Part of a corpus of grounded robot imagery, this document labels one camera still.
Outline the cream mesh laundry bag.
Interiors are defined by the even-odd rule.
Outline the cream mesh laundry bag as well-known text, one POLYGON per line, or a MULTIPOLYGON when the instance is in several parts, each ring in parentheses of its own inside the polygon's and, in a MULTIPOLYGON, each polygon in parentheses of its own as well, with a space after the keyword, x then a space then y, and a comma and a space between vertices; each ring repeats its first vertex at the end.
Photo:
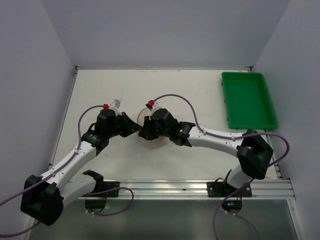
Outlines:
MULTIPOLYGON (((136 123, 139 124, 140 126, 143 126, 144 118, 149 115, 150 115, 150 110, 147 107, 143 108, 137 116, 136 123)), ((137 135, 137 142, 140 145, 144 146, 145 148, 156 149, 164 146, 167 142, 167 139, 164 137, 159 137, 154 140, 145 140, 144 138, 137 135)))

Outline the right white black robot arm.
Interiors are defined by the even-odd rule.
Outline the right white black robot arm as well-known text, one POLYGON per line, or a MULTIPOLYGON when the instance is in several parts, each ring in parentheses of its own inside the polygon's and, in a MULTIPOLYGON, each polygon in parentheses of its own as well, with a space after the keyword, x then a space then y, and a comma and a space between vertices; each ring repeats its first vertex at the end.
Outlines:
POLYGON ((139 137, 153 141, 160 137, 168 138, 178 146, 202 147, 227 153, 238 159, 239 164, 229 170, 218 190, 239 189, 251 179, 263 180, 274 153, 271 146, 254 130, 227 135, 222 138, 211 136, 204 129, 199 130, 195 123, 178 121, 165 108, 145 116, 139 137))

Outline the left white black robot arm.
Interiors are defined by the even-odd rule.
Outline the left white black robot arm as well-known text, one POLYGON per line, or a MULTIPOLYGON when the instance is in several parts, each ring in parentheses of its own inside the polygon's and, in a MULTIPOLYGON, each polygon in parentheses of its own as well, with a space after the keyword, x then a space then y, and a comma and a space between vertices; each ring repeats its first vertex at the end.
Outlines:
POLYGON ((109 145, 111 138, 128 137, 141 130, 125 112, 103 109, 87 132, 80 135, 77 146, 56 166, 41 176, 31 175, 24 183, 20 210, 39 222, 50 226, 64 208, 82 196, 106 197, 112 188, 106 187, 104 177, 86 170, 75 179, 75 174, 109 145))

